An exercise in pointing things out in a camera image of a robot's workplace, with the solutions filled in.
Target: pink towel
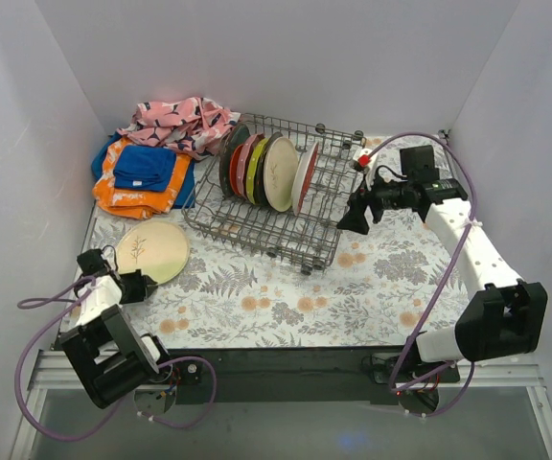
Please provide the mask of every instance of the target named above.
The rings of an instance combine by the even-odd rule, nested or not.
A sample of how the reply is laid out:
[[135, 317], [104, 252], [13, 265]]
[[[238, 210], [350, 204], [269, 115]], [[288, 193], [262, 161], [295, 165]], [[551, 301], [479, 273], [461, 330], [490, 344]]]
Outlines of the pink towel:
[[202, 160], [217, 153], [220, 139], [239, 118], [240, 113], [206, 98], [138, 103], [131, 125], [118, 132], [140, 146], [166, 147]]

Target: stack of towels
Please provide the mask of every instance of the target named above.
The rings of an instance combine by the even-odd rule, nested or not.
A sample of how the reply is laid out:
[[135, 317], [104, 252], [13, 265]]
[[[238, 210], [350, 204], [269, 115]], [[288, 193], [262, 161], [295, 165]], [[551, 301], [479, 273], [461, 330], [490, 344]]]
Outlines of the stack of towels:
[[148, 219], [193, 206], [194, 160], [217, 153], [240, 114], [203, 98], [140, 103], [91, 165], [93, 196], [110, 214]]

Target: black plate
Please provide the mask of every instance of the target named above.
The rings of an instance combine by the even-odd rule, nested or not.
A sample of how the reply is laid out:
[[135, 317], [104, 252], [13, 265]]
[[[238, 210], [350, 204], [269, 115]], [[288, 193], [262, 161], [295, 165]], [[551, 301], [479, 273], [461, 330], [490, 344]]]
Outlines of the black plate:
[[238, 123], [220, 144], [218, 153], [220, 155], [218, 163], [218, 181], [220, 182], [222, 194], [225, 196], [234, 195], [234, 189], [231, 187], [231, 181], [229, 180], [229, 164], [231, 163], [231, 155], [236, 147], [243, 144], [249, 137], [250, 130], [248, 129], [248, 126], [244, 123]]
[[275, 132], [269, 137], [267, 144], [265, 144], [264, 151], [261, 153], [259, 162], [257, 163], [257, 173], [255, 174], [255, 190], [254, 198], [257, 204], [262, 206], [269, 206], [269, 201], [267, 201], [267, 196], [265, 196], [265, 186], [264, 186], [264, 166], [265, 166], [265, 155], [267, 151], [272, 147], [274, 141], [279, 137], [283, 137], [282, 132]]

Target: dish rack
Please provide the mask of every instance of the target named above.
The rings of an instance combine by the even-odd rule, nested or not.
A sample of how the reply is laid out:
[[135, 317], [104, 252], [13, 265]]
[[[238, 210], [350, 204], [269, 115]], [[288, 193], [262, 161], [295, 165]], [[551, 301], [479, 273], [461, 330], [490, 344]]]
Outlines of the dish rack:
[[245, 199], [224, 197], [219, 185], [219, 158], [214, 157], [204, 175], [195, 184], [195, 207], [184, 208], [187, 223], [204, 238], [231, 242], [253, 252], [287, 260], [310, 275], [324, 270], [334, 261], [340, 239], [335, 226], [344, 215], [347, 200], [358, 175], [351, 168], [351, 159], [365, 145], [362, 131], [350, 134], [324, 125], [295, 123], [263, 115], [243, 114], [240, 117], [251, 131], [269, 138], [280, 131], [302, 153], [314, 142], [319, 153], [304, 205], [298, 216], [291, 209], [278, 213], [256, 206]]

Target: plate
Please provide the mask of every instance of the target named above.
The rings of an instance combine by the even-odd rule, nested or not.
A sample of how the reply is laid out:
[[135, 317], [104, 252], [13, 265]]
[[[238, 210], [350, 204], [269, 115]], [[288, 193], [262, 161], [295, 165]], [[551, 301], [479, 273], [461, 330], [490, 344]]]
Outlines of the plate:
[[291, 207], [291, 190], [297, 165], [297, 151], [287, 137], [276, 139], [265, 153], [265, 196], [269, 205], [281, 213]]
[[264, 185], [265, 156], [271, 149], [274, 142], [276, 142], [276, 139], [280, 139], [281, 137], [283, 137], [283, 134], [281, 132], [275, 132], [274, 134], [269, 136], [269, 140], [264, 147], [264, 153], [259, 157], [259, 163], [257, 164], [257, 173], [255, 174], [255, 201], [261, 206], [269, 206], [269, 201], [267, 201], [267, 196], [265, 195]]
[[246, 197], [248, 201], [253, 204], [257, 204], [255, 201], [255, 174], [257, 173], [257, 166], [259, 165], [259, 158], [264, 152], [265, 144], [268, 139], [262, 139], [257, 144], [257, 147], [253, 149], [250, 154], [250, 160], [248, 161], [248, 170], [246, 170], [246, 178], [244, 180], [244, 188], [246, 190]]
[[240, 162], [240, 153], [242, 152], [243, 144], [240, 144], [234, 150], [234, 154], [231, 155], [231, 161], [229, 164], [229, 182], [231, 183], [231, 188], [234, 191], [234, 194], [237, 196], [243, 196], [238, 188], [238, 181], [236, 180], [236, 172], [238, 170], [238, 163]]
[[175, 223], [151, 220], [129, 230], [116, 246], [119, 273], [138, 268], [158, 285], [182, 271], [189, 260], [189, 239]]
[[304, 204], [304, 197], [308, 192], [308, 188], [311, 185], [312, 173], [314, 172], [314, 165], [316, 164], [316, 158], [318, 156], [318, 142], [302, 155], [299, 160], [299, 168], [297, 168], [297, 174], [293, 181], [293, 188], [291, 190], [291, 200], [293, 206], [293, 214], [297, 216], [302, 210]]
[[234, 189], [231, 186], [229, 177], [229, 165], [231, 163], [231, 155], [240, 144], [243, 144], [250, 137], [248, 126], [244, 123], [238, 123], [229, 133], [229, 136], [223, 140], [220, 145], [220, 160], [218, 163], [218, 181], [222, 194], [225, 196], [233, 196]]
[[262, 134], [253, 134], [248, 139], [246, 139], [246, 142], [244, 142], [243, 146], [241, 147], [240, 159], [238, 160], [238, 166], [236, 170], [236, 185], [238, 186], [238, 191], [243, 197], [246, 197], [246, 188], [244, 182], [246, 181], [246, 171], [248, 171], [250, 155], [257, 147], [257, 144], [263, 141], [264, 138], [265, 136], [263, 136]]

